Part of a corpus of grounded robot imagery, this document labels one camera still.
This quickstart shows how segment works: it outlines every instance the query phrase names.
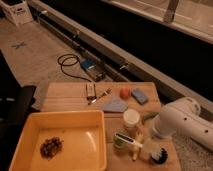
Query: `black brush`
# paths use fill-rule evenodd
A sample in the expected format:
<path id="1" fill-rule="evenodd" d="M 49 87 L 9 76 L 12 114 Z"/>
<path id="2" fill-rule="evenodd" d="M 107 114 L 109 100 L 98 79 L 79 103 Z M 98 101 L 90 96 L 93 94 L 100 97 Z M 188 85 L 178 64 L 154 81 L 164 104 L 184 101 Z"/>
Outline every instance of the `black brush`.
<path id="1" fill-rule="evenodd" d="M 168 158 L 168 153 L 164 148 L 161 148 L 159 151 L 153 152 L 151 158 L 156 164 L 163 164 Z"/>

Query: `blue sponge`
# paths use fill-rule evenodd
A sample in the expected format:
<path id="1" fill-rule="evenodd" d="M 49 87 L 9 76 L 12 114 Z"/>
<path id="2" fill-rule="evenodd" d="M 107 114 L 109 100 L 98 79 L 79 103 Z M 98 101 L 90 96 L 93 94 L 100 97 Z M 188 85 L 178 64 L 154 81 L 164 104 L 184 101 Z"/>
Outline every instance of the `blue sponge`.
<path id="1" fill-rule="evenodd" d="M 131 95 L 141 105 L 148 102 L 148 97 L 139 88 L 133 89 Z"/>

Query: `green object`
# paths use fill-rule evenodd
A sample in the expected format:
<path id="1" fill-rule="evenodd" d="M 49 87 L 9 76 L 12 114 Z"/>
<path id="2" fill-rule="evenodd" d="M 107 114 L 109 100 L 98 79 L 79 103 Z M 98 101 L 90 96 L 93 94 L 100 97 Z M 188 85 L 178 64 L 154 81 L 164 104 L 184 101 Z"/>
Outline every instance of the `green object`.
<path id="1" fill-rule="evenodd" d="M 113 137 L 113 144 L 114 147 L 122 149 L 126 146 L 126 142 L 122 141 L 121 139 L 117 138 L 116 136 Z"/>
<path id="2" fill-rule="evenodd" d="M 158 112 L 151 112 L 141 117 L 141 122 L 144 125 L 145 121 L 148 119 L 152 119 L 158 115 Z"/>

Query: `black chair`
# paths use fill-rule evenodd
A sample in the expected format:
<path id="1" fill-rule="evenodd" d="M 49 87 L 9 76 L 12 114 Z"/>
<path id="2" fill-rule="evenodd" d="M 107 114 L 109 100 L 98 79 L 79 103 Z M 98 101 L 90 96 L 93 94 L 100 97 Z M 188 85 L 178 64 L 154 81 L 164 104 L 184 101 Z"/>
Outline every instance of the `black chair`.
<path id="1" fill-rule="evenodd" d="M 0 50 L 0 170 L 7 170 L 31 105 L 35 86 L 21 87 Z"/>

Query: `yellow object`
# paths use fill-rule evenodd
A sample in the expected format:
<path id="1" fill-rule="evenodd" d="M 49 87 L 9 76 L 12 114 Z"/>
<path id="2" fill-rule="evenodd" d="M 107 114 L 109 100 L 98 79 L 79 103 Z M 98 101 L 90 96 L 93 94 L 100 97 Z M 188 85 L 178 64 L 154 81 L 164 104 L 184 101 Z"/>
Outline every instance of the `yellow object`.
<path id="1" fill-rule="evenodd" d="M 136 132 L 135 135 L 135 140 L 139 143 L 142 143 L 143 141 L 143 134 L 141 132 Z M 138 158 L 140 152 L 140 147 L 138 146 L 133 146 L 133 155 L 132 155 L 132 160 L 135 161 Z"/>
<path id="2" fill-rule="evenodd" d="M 47 160 L 41 144 L 59 137 L 62 150 Z M 106 140 L 104 113 L 94 111 L 41 112 L 29 115 L 9 171 L 104 171 Z"/>

